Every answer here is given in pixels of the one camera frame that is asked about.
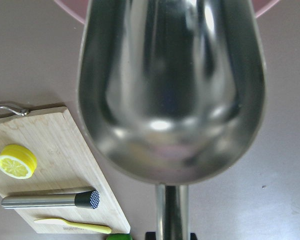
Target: black base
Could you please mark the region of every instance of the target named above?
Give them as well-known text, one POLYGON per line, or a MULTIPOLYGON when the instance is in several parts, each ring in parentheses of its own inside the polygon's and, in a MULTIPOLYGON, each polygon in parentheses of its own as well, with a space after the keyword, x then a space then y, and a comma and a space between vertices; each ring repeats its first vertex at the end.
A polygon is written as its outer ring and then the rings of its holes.
MULTIPOLYGON (((147 231, 145 233, 145 240, 156 240, 156 232, 155 231, 147 231)), ((193 232, 190 233, 190 240, 198 240, 195 233, 193 233, 193 232)))

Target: lemon slice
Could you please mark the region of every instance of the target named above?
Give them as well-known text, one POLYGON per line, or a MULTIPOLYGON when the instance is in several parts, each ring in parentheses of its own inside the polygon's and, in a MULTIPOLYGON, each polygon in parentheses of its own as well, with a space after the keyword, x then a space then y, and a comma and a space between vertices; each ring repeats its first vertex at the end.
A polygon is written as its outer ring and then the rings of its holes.
POLYGON ((15 179, 30 178, 36 168, 36 156, 23 146, 7 145, 0 154, 0 170, 15 179))

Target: yellow plastic spoon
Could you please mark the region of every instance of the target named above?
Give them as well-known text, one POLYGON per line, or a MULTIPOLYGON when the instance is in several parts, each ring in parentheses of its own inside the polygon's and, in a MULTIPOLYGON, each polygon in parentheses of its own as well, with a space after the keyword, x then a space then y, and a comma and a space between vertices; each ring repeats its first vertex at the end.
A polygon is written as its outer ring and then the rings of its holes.
POLYGON ((44 218, 39 220, 34 220, 36 224, 56 224, 56 225, 64 225, 64 226, 70 226, 74 228, 79 229, 86 229, 90 231, 95 231, 102 234, 110 234, 111 228, 108 226, 101 226, 101 225, 94 225, 89 223, 80 223, 80 222, 72 222, 67 221, 63 218, 44 218))

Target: stainless steel muddler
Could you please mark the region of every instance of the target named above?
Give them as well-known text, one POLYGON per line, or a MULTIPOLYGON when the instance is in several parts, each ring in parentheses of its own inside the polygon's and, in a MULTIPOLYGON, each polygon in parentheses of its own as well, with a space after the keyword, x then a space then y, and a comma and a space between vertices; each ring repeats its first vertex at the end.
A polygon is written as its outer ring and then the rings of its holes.
POLYGON ((81 193, 7 196, 1 201, 4 209, 37 209, 78 207, 96 209, 100 203, 100 195, 97 190, 81 193))

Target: bamboo cutting board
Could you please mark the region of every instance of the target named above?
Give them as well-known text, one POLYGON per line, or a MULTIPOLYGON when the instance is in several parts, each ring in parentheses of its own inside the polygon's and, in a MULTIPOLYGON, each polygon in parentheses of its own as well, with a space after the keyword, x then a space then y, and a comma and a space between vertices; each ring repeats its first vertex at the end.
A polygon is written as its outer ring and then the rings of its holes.
POLYGON ((9 144, 28 148, 37 169, 28 179, 14 179, 0 171, 0 195, 80 193, 96 189, 96 209, 78 207, 18 209, 39 234, 95 234, 96 232, 34 220, 60 217, 73 222, 106 225, 112 233, 129 233, 130 225, 66 107, 35 110, 27 116, 0 118, 0 152, 9 144))

